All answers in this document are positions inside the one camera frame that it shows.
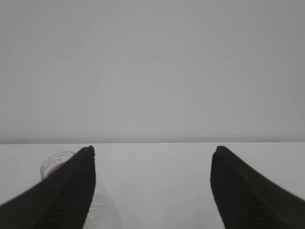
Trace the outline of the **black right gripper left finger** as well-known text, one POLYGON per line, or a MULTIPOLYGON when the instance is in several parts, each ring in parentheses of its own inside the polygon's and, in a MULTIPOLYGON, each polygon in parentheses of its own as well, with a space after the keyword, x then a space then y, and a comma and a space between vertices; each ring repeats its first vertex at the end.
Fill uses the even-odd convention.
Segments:
POLYGON ((95 152, 84 147, 47 178, 0 206, 2 229, 81 229, 96 186, 95 152))

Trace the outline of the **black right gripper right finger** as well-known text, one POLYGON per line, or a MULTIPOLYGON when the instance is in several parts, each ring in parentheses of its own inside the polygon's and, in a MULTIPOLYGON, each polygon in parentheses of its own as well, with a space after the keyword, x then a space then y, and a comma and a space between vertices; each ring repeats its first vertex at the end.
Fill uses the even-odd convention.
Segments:
POLYGON ((305 201, 225 146, 213 153, 210 186, 226 229, 303 229, 305 201))

